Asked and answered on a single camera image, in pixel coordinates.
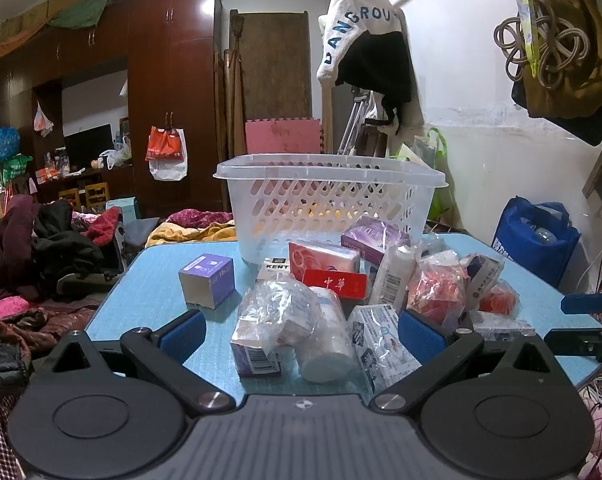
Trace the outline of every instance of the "clear plastic basket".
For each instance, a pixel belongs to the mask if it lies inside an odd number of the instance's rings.
[[[340,243],[362,214],[423,232],[446,176],[413,162],[370,156],[263,153],[222,162],[244,260],[287,254],[299,238]]]

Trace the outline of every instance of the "black circular cover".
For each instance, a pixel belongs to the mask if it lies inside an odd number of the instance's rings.
[[[36,384],[16,405],[8,436],[29,467],[68,480],[116,478],[155,462],[183,434],[183,409],[159,386],[93,382]]]
[[[500,386],[481,378],[433,394],[421,429],[454,465],[508,480],[558,478],[579,465],[594,437],[570,385]]]

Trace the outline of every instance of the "basket rim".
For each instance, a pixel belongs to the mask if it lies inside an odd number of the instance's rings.
[[[296,165],[276,164],[284,157]],[[385,166],[376,168],[344,168],[319,166],[323,164],[350,164],[353,166]],[[320,170],[322,177],[313,175]],[[362,184],[404,184],[409,186],[447,187],[446,175],[424,168],[407,160],[374,156],[324,155],[318,153],[259,153],[239,155],[217,166],[215,178],[222,180],[316,180],[360,182]]]

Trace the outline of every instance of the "red shopping bag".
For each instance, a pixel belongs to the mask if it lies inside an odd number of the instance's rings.
[[[156,159],[183,160],[181,138],[177,130],[160,130],[155,126],[150,131],[145,160]]]

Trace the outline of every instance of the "blue gripper pad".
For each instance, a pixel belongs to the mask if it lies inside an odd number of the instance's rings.
[[[602,312],[602,294],[568,294],[561,300],[564,314],[598,314]]]
[[[190,310],[153,334],[156,345],[183,364],[206,340],[206,318]]]
[[[399,315],[397,332],[401,344],[422,365],[447,348],[446,338],[413,316],[409,310]]]

